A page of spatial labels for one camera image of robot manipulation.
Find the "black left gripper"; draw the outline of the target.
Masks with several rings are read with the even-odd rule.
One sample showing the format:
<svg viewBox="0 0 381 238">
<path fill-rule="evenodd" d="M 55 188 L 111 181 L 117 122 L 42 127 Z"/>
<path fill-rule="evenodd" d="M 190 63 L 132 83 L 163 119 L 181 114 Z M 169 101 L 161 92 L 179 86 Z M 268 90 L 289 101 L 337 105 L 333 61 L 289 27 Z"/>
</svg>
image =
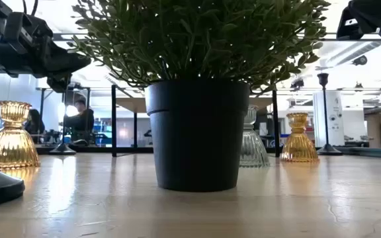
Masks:
<svg viewBox="0 0 381 238">
<path fill-rule="evenodd" d="M 91 60 L 59 47 L 52 36 L 44 20 L 24 13 L 11 13 L 0 45 L 0 73 L 11 77 L 19 74 L 33 75 L 37 79 L 45 77 L 53 91 L 64 92 L 71 74 L 87 67 Z"/>
</svg>

